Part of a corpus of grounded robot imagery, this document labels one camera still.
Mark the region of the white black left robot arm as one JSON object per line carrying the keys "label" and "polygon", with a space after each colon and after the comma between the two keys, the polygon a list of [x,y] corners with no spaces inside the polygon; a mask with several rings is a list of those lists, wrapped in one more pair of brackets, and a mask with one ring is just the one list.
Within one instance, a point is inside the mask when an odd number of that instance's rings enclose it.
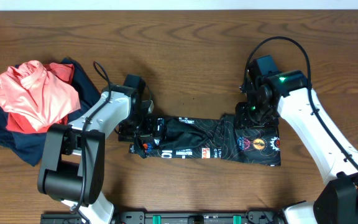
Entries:
{"label": "white black left robot arm", "polygon": [[37,188],[41,194],[69,207],[68,214],[43,214],[41,223],[119,223],[114,205],[102,192],[107,138],[119,130],[122,141],[132,141],[142,157],[140,139],[146,117],[154,108],[143,100],[147,85],[128,75],[123,85],[111,82],[100,99],[80,118],[53,124],[45,139]]}

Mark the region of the black patterned cycling jersey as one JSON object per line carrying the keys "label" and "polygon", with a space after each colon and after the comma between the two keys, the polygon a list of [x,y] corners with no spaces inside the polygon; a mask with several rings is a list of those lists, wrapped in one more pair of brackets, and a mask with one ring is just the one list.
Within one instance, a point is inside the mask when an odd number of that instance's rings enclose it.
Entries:
{"label": "black patterned cycling jersey", "polygon": [[231,114],[220,119],[149,118],[145,133],[136,134],[129,153],[143,159],[223,159],[281,165],[278,127],[246,126]]}

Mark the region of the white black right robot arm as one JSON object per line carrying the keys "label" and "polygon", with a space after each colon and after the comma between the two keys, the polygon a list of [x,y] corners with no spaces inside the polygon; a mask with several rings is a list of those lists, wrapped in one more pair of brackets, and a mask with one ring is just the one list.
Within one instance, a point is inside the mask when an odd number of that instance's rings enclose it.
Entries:
{"label": "white black right robot arm", "polygon": [[269,55],[246,68],[247,95],[241,120],[249,126],[278,125],[284,119],[315,161],[324,190],[314,202],[281,209],[276,223],[358,223],[358,150],[325,112],[299,70],[281,72]]}

